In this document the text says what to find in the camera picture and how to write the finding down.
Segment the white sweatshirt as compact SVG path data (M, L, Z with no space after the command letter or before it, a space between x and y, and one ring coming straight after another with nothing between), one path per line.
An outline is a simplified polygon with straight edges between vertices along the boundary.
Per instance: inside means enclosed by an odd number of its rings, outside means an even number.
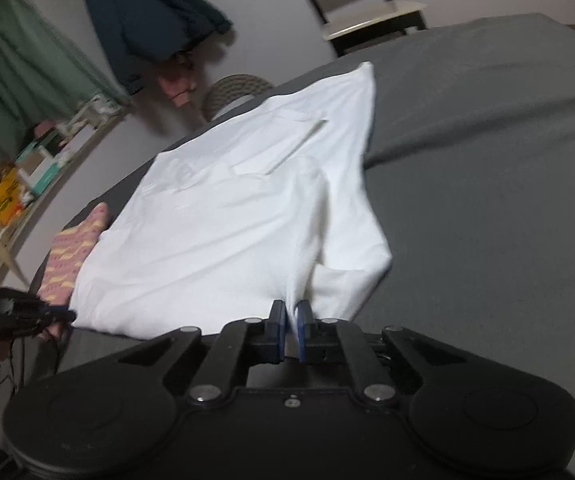
M276 300L352 318L391 264L362 168L375 101L365 62L158 154L82 265L76 326L214 334Z

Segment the grey bumpy round stool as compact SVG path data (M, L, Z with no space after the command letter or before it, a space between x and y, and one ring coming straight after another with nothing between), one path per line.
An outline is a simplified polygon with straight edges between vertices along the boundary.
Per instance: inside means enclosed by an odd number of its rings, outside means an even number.
M227 106L243 98L254 98L274 88L266 79L250 74L234 74L215 82L201 106L205 122L211 122Z

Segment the dark teal hanging jacket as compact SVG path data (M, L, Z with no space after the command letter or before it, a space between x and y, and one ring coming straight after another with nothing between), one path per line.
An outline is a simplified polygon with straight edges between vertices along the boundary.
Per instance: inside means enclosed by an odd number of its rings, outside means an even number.
M85 0L112 72L134 96L144 88L140 64L188 54L232 22L205 0Z

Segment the teal and white box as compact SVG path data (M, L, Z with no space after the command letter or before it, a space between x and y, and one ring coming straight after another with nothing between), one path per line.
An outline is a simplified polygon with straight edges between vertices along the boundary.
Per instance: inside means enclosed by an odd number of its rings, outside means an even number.
M59 130L51 130L27 144L18 154L15 161L18 180L34 197L45 192L72 158L68 144L70 138Z

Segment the green curtain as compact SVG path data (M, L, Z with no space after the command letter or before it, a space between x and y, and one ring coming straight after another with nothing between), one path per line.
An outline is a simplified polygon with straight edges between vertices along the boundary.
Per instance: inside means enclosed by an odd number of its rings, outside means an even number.
M15 159L30 127L70 119L98 94L128 102L30 0L0 0L0 162Z

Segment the cream and black wooden chair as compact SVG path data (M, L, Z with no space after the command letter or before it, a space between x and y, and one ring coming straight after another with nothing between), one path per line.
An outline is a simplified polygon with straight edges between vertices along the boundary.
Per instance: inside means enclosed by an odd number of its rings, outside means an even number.
M426 6L405 0L308 0L336 56L427 29Z

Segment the pink hanging garment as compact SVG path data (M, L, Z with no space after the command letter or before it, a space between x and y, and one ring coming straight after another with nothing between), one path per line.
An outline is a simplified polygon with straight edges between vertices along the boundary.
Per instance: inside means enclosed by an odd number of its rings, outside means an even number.
M198 86L196 64L188 55L177 54L156 65L156 78L165 96L177 108L188 105Z

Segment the yellow cardboard box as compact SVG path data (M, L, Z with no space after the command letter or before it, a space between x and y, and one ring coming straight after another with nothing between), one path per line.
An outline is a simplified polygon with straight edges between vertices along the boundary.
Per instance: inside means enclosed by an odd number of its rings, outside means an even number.
M0 224L3 228L23 211L22 191L18 170L12 169L0 182Z

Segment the pink striped folded sweater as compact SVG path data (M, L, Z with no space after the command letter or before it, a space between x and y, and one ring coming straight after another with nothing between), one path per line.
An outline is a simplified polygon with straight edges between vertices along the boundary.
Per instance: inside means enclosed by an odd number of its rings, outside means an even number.
M109 206L100 203L77 226L53 237L44 277L38 289L42 301L52 306L67 306L70 303L82 265L109 222Z

